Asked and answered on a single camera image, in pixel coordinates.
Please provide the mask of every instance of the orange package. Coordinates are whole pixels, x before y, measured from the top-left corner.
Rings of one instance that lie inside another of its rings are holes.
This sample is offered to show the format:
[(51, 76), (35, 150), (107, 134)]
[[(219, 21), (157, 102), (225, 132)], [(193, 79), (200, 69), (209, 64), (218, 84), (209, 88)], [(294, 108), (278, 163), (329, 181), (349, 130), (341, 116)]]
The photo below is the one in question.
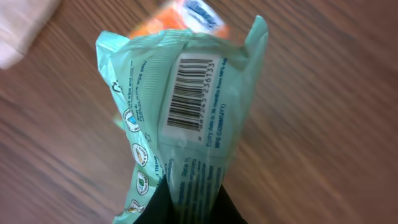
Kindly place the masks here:
[(133, 39), (166, 29), (188, 28), (195, 33), (212, 34), (223, 39), (229, 36), (229, 27), (202, 0), (173, 0), (155, 13), (154, 17), (131, 31), (129, 37)]

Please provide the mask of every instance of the teal plastic packet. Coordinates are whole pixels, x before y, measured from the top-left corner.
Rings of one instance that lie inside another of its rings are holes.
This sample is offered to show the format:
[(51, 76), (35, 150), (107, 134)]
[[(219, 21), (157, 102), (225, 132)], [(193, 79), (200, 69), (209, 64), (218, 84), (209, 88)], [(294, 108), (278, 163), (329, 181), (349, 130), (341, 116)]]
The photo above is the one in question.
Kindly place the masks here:
[(190, 30), (132, 40), (100, 35), (98, 69), (137, 161), (115, 223), (134, 222), (163, 170), (179, 222), (206, 223), (236, 149), (267, 40), (260, 16), (242, 47)]

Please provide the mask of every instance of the wood grain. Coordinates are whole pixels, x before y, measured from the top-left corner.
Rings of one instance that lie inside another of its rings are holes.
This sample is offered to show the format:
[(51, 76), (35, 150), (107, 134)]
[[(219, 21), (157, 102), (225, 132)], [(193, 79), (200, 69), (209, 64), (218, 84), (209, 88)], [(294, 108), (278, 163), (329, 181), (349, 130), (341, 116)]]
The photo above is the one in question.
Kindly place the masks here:
[[(162, 1), (64, 1), (0, 72), (0, 223), (110, 223), (134, 159), (96, 69), (102, 30)], [(249, 223), (398, 223), (396, 1), (210, 0), (246, 35), (270, 28), (264, 74), (224, 185)]]

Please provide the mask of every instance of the barcode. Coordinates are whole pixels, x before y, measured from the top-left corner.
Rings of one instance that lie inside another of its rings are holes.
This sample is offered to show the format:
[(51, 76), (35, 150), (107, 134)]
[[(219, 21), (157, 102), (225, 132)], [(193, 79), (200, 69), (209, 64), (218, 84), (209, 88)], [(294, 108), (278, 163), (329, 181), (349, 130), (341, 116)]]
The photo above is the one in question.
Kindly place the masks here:
[(179, 56), (164, 134), (181, 136), (175, 132), (183, 131), (191, 141), (202, 141), (218, 60), (217, 55)]

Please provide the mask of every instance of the black object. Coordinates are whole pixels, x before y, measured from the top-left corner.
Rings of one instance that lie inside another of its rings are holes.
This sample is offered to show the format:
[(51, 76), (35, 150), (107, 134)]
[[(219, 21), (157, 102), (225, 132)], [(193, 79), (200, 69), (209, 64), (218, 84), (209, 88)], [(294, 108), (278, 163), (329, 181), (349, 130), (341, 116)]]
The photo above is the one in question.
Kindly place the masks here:
[[(167, 185), (166, 177), (164, 176), (144, 212), (134, 222), (134, 224), (171, 224), (176, 223), (175, 221), (176, 219), (174, 217), (169, 186)], [(208, 223), (247, 224), (235, 208), (232, 200), (222, 185), (213, 205), (213, 209), (211, 210)]]

